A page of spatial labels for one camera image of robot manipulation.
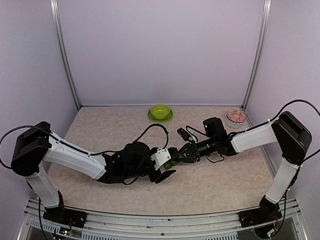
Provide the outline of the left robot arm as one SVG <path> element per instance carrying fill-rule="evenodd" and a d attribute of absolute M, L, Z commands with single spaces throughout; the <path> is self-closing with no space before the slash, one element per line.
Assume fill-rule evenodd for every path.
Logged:
<path fill-rule="evenodd" d="M 11 168 L 25 177 L 44 207 L 61 223 L 70 218 L 70 211 L 64 207 L 62 194 L 50 182 L 44 162 L 72 169 L 104 184 L 125 185 L 128 179 L 136 181 L 141 177 L 158 184 L 175 173 L 164 169 L 172 158 L 166 147 L 150 148 L 139 138 L 122 150 L 95 153 L 59 137 L 48 122 L 28 125 L 26 129 L 16 140 Z"/>

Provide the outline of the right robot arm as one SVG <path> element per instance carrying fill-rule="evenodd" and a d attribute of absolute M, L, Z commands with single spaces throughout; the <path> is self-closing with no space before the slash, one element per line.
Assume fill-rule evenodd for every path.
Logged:
<path fill-rule="evenodd" d="M 226 158 L 213 153 L 177 167 L 167 194 L 178 215 L 235 211 L 258 206 L 272 184 L 269 164 L 278 168 L 281 149 L 268 144 Z"/>

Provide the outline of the green weekly pill organizer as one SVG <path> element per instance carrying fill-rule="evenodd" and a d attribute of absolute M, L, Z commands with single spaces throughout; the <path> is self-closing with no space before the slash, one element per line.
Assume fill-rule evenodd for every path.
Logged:
<path fill-rule="evenodd" d="M 171 168 L 173 168 L 174 166 L 178 165 L 178 164 L 175 164 L 175 158 L 177 157 L 182 157 L 181 155 L 178 155 L 178 156 L 171 156 L 171 158 L 163 164 L 163 167 L 166 169 L 166 170 L 169 170 Z"/>

